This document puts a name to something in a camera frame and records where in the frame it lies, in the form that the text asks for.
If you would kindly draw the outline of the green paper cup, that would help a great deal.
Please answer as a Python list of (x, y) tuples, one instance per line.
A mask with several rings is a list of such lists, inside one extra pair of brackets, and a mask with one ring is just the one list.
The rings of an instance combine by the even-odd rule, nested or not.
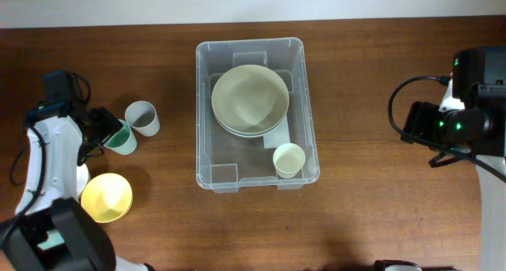
[(124, 120), (119, 121), (123, 127), (104, 145), (120, 155), (129, 155), (135, 151), (138, 143), (130, 126)]

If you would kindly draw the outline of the grey paper cup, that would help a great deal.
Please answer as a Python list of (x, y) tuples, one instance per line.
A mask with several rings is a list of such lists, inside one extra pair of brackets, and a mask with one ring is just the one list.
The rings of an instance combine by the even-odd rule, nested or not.
[(139, 100), (125, 110), (125, 121), (145, 137), (152, 137), (160, 130), (156, 108), (148, 101)]

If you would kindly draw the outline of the yellow small bowl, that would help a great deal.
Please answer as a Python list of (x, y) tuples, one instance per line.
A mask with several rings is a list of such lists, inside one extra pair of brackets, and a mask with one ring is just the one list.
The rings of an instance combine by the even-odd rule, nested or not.
[(125, 216), (132, 203), (130, 183), (115, 173), (105, 173), (91, 179), (81, 195), (82, 208), (100, 224)]

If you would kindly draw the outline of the cream paper cup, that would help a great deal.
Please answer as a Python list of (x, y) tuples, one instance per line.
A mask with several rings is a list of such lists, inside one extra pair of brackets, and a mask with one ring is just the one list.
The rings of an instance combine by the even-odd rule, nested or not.
[(273, 164), (278, 176), (291, 179), (305, 164), (305, 152), (297, 144), (286, 143), (274, 150)]

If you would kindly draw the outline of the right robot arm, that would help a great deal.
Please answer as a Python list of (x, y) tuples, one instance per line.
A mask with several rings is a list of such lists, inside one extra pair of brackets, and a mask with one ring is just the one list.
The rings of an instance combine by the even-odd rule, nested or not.
[(481, 191), (482, 270), (505, 268), (505, 49), (476, 47), (453, 56), (449, 76), (435, 76), (446, 86), (440, 104), (416, 101), (399, 127), (393, 101), (387, 117), (402, 141), (437, 154), (432, 168), (459, 161), (475, 165)]

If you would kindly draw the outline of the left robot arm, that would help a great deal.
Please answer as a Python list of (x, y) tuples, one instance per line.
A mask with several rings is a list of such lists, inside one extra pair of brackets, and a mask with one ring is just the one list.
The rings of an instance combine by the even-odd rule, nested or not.
[(1, 250), (15, 270), (152, 269), (117, 256), (108, 234), (78, 202), (77, 168), (122, 127), (104, 107), (87, 108), (85, 82), (65, 70), (45, 75), (46, 98), (25, 117), (25, 188), (13, 218), (1, 223)]

